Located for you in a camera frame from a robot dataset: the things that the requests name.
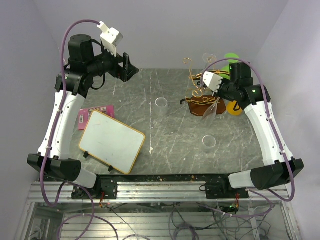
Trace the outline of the orange plastic wine glass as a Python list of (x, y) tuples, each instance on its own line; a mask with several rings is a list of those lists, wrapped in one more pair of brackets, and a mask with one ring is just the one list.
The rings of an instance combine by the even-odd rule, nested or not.
[(226, 111), (232, 116), (239, 116), (243, 112), (242, 108), (236, 100), (230, 101), (226, 105)]

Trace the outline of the clear champagne flute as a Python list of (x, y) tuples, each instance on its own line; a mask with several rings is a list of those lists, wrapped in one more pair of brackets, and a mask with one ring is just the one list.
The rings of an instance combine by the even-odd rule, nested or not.
[(202, 120), (205, 120), (210, 115), (216, 115), (217, 114), (217, 108), (220, 101), (220, 97), (218, 97), (215, 102), (204, 112), (202, 116)]

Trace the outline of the green plastic wine glass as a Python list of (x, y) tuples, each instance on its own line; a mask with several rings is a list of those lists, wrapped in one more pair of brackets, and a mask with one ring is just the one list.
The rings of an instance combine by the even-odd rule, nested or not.
[[(233, 53), (233, 52), (228, 52), (224, 55), (225, 58), (239, 58), (239, 56), (236, 54), (236, 53)], [(235, 60), (235, 59), (228, 59), (227, 60), (227, 64), (222, 67), (220, 69), (221, 72), (224, 72), (224, 73), (230, 73), (230, 64), (233, 64), (233, 63), (237, 63), (238, 61)]]

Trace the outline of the clear wine glass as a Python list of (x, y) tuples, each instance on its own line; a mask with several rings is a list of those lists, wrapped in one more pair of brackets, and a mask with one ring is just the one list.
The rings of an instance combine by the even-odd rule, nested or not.
[(198, 160), (205, 162), (208, 155), (211, 154), (217, 145), (217, 140), (213, 135), (204, 135), (198, 144)]
[(202, 56), (203, 61), (205, 62), (205, 69), (214, 63), (217, 60), (217, 57), (211, 53), (204, 53)]

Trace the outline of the clear tumbler glass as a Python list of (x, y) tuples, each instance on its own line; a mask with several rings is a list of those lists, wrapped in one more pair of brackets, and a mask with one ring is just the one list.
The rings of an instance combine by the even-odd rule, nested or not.
[(155, 113), (158, 116), (165, 116), (168, 112), (168, 101), (164, 97), (158, 97), (154, 102)]

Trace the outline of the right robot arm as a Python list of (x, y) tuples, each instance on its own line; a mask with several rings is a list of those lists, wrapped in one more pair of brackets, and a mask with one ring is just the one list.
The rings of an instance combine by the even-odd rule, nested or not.
[(217, 97), (235, 101), (244, 111), (262, 153), (263, 166), (230, 174), (228, 181), (220, 186), (221, 194), (231, 198), (241, 188), (266, 190), (291, 184), (304, 163), (286, 145), (273, 114), (270, 95), (265, 86), (253, 83), (251, 68), (244, 62), (231, 63), (228, 79), (207, 71), (203, 82)]

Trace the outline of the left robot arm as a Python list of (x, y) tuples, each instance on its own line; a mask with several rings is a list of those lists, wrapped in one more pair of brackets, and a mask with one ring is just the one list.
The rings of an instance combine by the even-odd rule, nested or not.
[(85, 194), (96, 199), (102, 193), (97, 175), (85, 170), (80, 160), (70, 158), (70, 144), (78, 113), (93, 88), (94, 78), (110, 74), (129, 81), (139, 69), (130, 63), (127, 53), (119, 55), (122, 36), (100, 36), (101, 54), (95, 55), (95, 40), (86, 34), (73, 35), (68, 42), (69, 59), (56, 77), (55, 101), (45, 138), (27, 163), (40, 173), (84, 187)]

